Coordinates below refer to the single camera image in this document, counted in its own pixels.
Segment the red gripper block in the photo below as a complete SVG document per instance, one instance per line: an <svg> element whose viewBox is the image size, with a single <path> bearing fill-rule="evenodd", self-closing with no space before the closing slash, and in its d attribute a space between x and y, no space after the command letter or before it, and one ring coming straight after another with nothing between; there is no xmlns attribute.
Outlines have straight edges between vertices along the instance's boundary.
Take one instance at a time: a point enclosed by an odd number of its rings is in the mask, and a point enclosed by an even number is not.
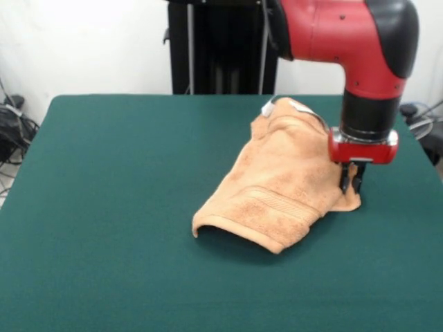
<svg viewBox="0 0 443 332"><path fill-rule="evenodd" d="M355 192L360 192L367 163L386 165L393 161L399 146L399 135L393 129L381 142L363 142L352 140L344 135L338 127L329 130L329 157L341 163L340 189L346 193L350 186L350 165L355 163L356 174L352 179Z"/></svg>

